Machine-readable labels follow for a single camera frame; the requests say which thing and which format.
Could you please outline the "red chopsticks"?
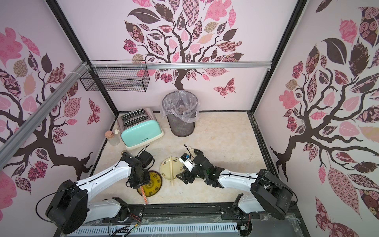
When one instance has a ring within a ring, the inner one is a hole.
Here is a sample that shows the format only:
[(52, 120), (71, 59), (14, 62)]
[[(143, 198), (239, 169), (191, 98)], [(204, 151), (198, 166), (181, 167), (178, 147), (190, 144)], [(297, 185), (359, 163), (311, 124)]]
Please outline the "red chopsticks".
[(142, 195), (142, 197), (143, 197), (143, 199), (144, 199), (144, 203), (145, 203), (145, 205), (148, 205), (149, 202), (148, 202), (148, 200), (147, 200), (147, 197), (146, 197), (146, 194), (145, 194), (145, 191), (144, 191), (143, 186), (140, 188), (140, 192), (141, 192), (141, 195)]

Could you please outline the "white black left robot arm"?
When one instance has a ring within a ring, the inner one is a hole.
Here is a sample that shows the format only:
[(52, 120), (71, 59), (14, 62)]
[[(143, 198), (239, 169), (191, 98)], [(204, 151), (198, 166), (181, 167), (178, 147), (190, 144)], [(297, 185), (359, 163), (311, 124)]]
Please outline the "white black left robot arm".
[(150, 182), (149, 165), (154, 163), (153, 156), (142, 151), (134, 157), (127, 151), (111, 167), (89, 178), (76, 182), (67, 180), (53, 193), (45, 215), (61, 233), (67, 235), (76, 231), (82, 224), (113, 219), (123, 222), (129, 217), (129, 205), (120, 197), (110, 200), (91, 202), (103, 190), (125, 179), (127, 187), (139, 189)]

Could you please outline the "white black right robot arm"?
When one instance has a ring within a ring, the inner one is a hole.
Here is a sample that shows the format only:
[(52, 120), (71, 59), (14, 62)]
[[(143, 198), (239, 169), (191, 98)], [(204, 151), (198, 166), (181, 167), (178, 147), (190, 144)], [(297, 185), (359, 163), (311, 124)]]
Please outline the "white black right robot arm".
[(185, 184), (202, 179), (214, 188), (232, 188), (248, 192), (240, 194), (234, 202), (237, 215), (266, 212), (278, 220), (284, 220), (294, 195), (292, 189), (266, 169), (257, 173), (233, 172), (213, 166), (203, 153), (194, 158), (184, 153), (179, 161), (183, 172), (176, 175)]

